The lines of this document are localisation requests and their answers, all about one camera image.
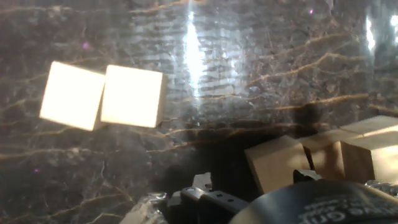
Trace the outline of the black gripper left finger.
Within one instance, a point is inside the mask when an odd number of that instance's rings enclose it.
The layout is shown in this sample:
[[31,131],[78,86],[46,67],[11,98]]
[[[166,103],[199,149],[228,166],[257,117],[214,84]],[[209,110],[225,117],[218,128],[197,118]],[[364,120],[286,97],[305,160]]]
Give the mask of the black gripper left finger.
[[212,189],[211,174],[198,174],[190,187],[179,190],[167,202],[169,224],[227,224],[249,203]]

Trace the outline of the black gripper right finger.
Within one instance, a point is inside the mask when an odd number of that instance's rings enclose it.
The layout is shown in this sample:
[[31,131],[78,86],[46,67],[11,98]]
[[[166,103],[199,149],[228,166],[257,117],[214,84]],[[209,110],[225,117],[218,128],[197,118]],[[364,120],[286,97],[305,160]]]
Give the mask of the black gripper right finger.
[[296,169],[293,171],[293,182],[308,182],[321,180],[322,176],[317,174],[314,170]]

